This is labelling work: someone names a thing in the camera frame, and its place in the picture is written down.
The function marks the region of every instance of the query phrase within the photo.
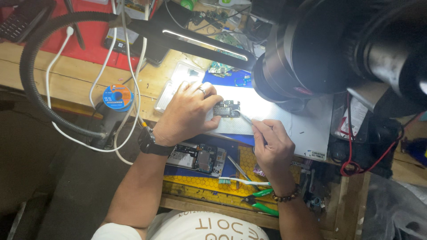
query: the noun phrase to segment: disassembled smartphone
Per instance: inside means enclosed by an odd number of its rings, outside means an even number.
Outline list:
[[[227,151],[216,146],[182,142],[167,159],[166,164],[220,177]]]
[[[240,102],[234,104],[233,100],[224,100],[217,102],[213,107],[213,116],[221,117],[240,117],[240,113],[234,110],[240,110]]]

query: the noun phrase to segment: solder spool label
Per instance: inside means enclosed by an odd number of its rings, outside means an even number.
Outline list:
[[[132,102],[132,94],[126,86],[114,84],[105,89],[102,99],[108,107],[119,110]]]

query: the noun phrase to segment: silver ring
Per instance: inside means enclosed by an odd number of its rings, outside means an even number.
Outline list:
[[[202,87],[198,87],[197,89],[199,89],[200,91],[202,91],[203,94],[206,96],[206,91]]]

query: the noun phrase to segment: green bottle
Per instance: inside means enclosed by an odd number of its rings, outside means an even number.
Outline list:
[[[196,2],[197,0],[181,0],[181,6],[192,11]]]

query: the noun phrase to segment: white t-shirt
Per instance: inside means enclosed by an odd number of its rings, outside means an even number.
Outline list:
[[[211,212],[173,210],[157,215],[147,229],[146,240],[268,240],[258,226]],[[100,227],[92,240],[141,240],[129,226],[108,223]]]

